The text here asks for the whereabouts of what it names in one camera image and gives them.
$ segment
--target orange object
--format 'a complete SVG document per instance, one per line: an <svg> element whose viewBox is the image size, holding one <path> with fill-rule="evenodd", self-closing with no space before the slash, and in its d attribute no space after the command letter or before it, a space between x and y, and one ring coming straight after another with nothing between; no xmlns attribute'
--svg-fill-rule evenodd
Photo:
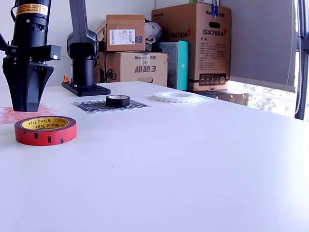
<svg viewBox="0 0 309 232"><path fill-rule="evenodd" d="M69 80L69 77L67 75L63 76L63 83L67 83L67 84L71 83L71 81Z"/></svg>

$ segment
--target red pattern paper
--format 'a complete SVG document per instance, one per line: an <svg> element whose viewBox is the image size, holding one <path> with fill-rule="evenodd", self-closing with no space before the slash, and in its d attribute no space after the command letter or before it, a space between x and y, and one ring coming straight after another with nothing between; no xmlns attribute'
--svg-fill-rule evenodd
<svg viewBox="0 0 309 232"><path fill-rule="evenodd" d="M57 111L47 104L41 104L36 113L15 112L12 107L0 108L0 124L12 124L30 117L52 116Z"/></svg>

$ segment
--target gray window blind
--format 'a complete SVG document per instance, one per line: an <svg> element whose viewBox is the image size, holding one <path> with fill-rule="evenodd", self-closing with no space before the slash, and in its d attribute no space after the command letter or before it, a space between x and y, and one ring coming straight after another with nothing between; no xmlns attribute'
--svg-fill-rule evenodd
<svg viewBox="0 0 309 232"><path fill-rule="evenodd" d="M294 0L222 0L221 5L232 9L231 80L294 92Z"/></svg>

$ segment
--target white tape roll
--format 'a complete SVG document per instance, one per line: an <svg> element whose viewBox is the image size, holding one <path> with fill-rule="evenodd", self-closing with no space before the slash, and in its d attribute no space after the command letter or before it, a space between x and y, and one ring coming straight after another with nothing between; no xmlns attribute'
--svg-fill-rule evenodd
<svg viewBox="0 0 309 232"><path fill-rule="evenodd" d="M154 99L170 103L194 103L199 100L199 95L187 92L160 92L154 94Z"/></svg>

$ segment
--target yellow tape core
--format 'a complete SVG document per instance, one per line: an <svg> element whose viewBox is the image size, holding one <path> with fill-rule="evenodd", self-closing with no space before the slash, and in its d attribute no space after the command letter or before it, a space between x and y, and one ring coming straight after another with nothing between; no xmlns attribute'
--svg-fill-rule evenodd
<svg viewBox="0 0 309 232"><path fill-rule="evenodd" d="M58 129L68 125L69 121L59 117L41 117L27 120L21 126L28 130Z"/></svg>

